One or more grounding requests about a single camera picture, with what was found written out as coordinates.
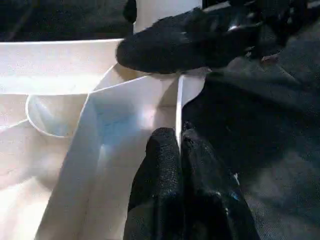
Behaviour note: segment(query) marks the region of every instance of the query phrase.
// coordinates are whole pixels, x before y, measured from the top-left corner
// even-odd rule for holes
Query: black glove
[[[236,179],[193,129],[182,161],[173,129],[149,139],[132,184],[124,240],[258,240]]]

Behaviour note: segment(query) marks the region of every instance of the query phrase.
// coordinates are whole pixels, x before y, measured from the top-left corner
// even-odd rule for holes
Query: white plastic tray
[[[205,73],[124,68],[119,41],[0,43],[1,240],[122,239],[148,138],[180,141]]]

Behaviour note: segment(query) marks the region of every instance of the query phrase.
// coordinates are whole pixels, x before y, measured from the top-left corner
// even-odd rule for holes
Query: white plastic box
[[[120,39],[0,43],[0,239],[120,240],[151,133],[204,86],[116,63]]]

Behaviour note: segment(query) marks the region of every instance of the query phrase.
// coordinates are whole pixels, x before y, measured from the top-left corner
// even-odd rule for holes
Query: white plastic surface
[[[83,94],[116,64],[121,39],[0,42],[0,94]]]
[[[0,43],[0,240],[34,239],[88,93],[144,75],[120,40]]]
[[[0,43],[0,240],[122,239],[146,143],[180,141],[204,72],[127,69],[119,41]]]
[[[203,0],[136,0],[137,18],[133,30],[135,33],[150,27],[159,19],[175,16],[202,7]]]
[[[0,132],[26,117],[27,95],[0,94]]]
[[[199,68],[189,71],[188,74],[179,78],[179,88],[176,103],[176,122],[175,133],[178,145],[181,145],[182,109],[183,107],[197,97],[205,86],[206,75],[209,72],[207,68]]]
[[[175,127],[177,78],[144,76],[89,96],[37,239],[122,239],[146,143]]]
[[[25,120],[0,132],[0,239],[33,240],[69,147]]]
[[[87,96],[30,95],[25,106],[27,119],[44,135],[70,138],[74,135]]]

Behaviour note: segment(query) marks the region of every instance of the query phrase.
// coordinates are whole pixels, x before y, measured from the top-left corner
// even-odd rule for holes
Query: dark fabric
[[[319,118],[215,78],[183,108],[183,122],[239,175],[262,240],[319,239]]]
[[[124,240],[182,240],[185,229],[182,165],[175,131],[150,137],[132,184]]]
[[[124,38],[133,25],[125,0],[0,1],[0,41],[70,41]]]

